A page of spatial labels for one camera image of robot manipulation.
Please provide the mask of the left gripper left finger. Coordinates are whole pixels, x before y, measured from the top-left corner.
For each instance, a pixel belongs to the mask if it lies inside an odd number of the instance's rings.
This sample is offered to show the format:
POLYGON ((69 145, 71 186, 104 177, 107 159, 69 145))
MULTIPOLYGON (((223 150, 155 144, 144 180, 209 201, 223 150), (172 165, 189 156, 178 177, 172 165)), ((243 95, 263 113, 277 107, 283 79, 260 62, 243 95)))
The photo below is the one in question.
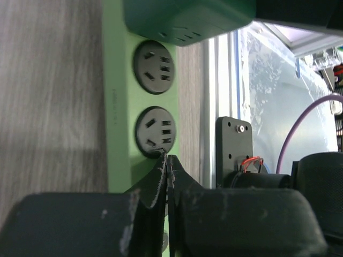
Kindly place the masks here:
POLYGON ((1 256, 162 256, 167 155, 124 193, 36 193, 1 229, 1 256))

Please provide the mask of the green patterned cube adapter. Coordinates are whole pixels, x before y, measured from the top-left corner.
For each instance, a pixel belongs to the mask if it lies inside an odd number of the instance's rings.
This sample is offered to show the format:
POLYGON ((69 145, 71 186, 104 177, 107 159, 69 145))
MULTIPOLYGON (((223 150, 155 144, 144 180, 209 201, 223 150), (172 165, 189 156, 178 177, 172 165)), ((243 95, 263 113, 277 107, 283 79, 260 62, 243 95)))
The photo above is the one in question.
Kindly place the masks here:
POLYGON ((128 30, 148 39, 188 46, 250 24, 253 0, 124 0, 128 30))

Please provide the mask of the green power strip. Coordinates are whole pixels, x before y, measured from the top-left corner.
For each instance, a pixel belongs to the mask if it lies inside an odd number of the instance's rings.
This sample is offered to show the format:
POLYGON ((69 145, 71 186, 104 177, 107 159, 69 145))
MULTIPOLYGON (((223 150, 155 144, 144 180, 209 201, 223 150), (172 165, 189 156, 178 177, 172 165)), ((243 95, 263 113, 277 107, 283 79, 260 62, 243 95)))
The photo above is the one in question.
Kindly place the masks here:
POLYGON ((150 106, 168 110, 178 121, 177 82, 165 93, 153 95, 142 88, 133 71, 136 48, 148 38, 135 34, 126 21, 148 23, 161 11, 161 1, 103 1, 102 37, 106 113, 108 191, 123 193, 155 165, 135 142, 135 124, 150 106))

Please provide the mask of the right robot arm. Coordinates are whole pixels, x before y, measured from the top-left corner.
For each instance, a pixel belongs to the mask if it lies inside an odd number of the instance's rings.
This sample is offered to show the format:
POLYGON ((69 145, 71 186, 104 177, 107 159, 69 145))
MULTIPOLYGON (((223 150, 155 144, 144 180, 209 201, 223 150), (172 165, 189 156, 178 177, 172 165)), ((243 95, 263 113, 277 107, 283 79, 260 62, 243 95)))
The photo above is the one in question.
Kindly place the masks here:
POLYGON ((291 188, 310 203, 326 238, 342 243, 342 153, 316 153, 295 161, 292 172, 233 171, 225 188, 291 188))

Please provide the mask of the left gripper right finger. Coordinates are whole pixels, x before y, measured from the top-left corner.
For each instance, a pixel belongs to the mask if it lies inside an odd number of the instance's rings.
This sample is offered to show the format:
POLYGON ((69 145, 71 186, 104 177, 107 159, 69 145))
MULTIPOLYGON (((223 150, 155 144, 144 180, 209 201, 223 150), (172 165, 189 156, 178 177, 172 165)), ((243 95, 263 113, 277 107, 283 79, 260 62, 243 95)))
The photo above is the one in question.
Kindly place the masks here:
POLYGON ((291 189, 205 189, 167 158, 170 256, 325 256, 306 198, 291 189))

